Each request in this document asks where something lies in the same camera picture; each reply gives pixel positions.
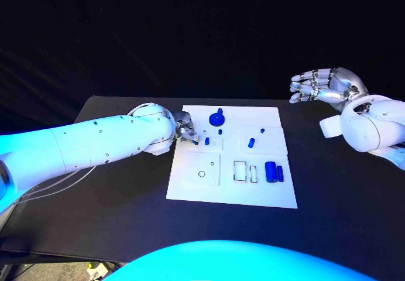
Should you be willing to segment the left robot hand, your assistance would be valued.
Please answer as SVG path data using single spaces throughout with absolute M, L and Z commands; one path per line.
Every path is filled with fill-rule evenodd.
M 191 114 L 185 111 L 173 113 L 176 124 L 176 139 L 181 141 L 199 142 L 199 135 L 195 132 L 195 126 L 191 118 Z

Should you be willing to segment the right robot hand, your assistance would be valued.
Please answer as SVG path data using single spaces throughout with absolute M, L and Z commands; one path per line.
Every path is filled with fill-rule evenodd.
M 290 103 L 326 102 L 339 112 L 349 103 L 370 95 L 355 72 L 344 67 L 316 69 L 296 75 L 290 81 Z

